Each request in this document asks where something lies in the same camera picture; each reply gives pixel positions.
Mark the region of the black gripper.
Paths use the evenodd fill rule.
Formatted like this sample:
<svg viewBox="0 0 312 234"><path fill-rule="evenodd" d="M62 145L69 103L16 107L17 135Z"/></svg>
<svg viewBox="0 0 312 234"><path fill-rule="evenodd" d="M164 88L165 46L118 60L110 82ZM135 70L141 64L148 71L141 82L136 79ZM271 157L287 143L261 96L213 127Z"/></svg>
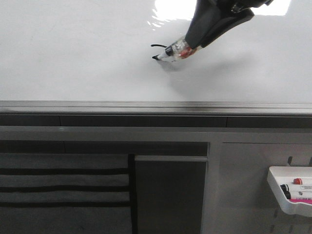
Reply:
<svg viewBox="0 0 312 234"><path fill-rule="evenodd" d="M232 28L250 21L251 8L270 5L273 0L198 0L185 40L191 48L205 48Z"/></svg>

